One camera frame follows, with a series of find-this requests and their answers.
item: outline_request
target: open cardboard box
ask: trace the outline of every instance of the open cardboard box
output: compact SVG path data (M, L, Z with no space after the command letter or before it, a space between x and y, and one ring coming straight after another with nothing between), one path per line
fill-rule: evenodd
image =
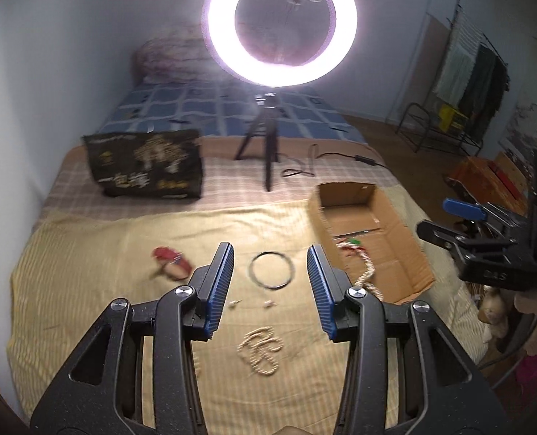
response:
M337 248L335 238L347 234L358 239L368 251L375 266L372 283L381 290L386 302L413 301L434 283L426 255L389 198L375 185L320 184L310 198L309 209L313 228L330 264L345 270L352 283L365 271L365 264L360 257Z

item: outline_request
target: blue gripper pad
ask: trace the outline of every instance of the blue gripper pad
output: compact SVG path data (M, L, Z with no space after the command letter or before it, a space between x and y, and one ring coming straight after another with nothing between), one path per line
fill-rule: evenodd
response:
M468 221L485 221L487 218L484 210L477 204L466 203L457 199L446 198L442 207L446 213Z
M218 330L220 318L222 317L222 310L224 309L224 302L228 295L228 288L230 287L230 280L234 270L234 247L230 244L226 245L224 250L218 248L218 252L214 256L214 260L209 268L210 270L214 270L215 267L217 267L214 285L212 286L206 304L204 332L208 335L208 338L211 338L212 334Z
M329 339L334 340L337 336L337 324L333 314L335 302L325 279L322 260L319 259L315 246L310 247L307 252L307 272L315 296L321 327Z

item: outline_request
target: pearl necklace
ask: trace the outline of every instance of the pearl necklace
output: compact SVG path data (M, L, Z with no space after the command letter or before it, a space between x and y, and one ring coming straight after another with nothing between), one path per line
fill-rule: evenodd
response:
M354 242L350 242L347 240L337 242L337 247L342 250L351 250L354 254L359 255L359 257L365 263L366 270L357 279L357 281L355 281L355 286L364 287L367 291L371 292L372 295L379 299L379 301L383 301L384 298L381 290L373 283L371 283L371 281L369 281L371 278L373 278L373 275L375 274L375 267L373 266L373 262L371 261L371 257L367 253L367 250L365 250L365 248L361 245L355 244Z
M278 369L278 362L269 353L281 351L283 345L282 339L274 336L272 327L261 327L244 336L244 341L238 345L237 352L255 373L261 376L272 376ZM241 353L244 347L248 347L250 350L247 357ZM260 368L262 361L266 361L270 365L270 369Z

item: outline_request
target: black bag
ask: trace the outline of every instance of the black bag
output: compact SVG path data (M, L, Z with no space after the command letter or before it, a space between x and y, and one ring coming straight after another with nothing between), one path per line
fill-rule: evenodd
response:
M199 198L202 159L195 129L84 136L94 180L108 196Z

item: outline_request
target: blue plaid bedsheet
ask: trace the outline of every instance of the blue plaid bedsheet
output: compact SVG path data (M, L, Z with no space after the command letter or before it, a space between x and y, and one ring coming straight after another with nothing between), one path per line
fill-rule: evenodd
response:
M266 87L240 80L142 84L125 97L98 133L198 129L203 136L244 136ZM279 135L363 142L360 132L309 87L278 90Z

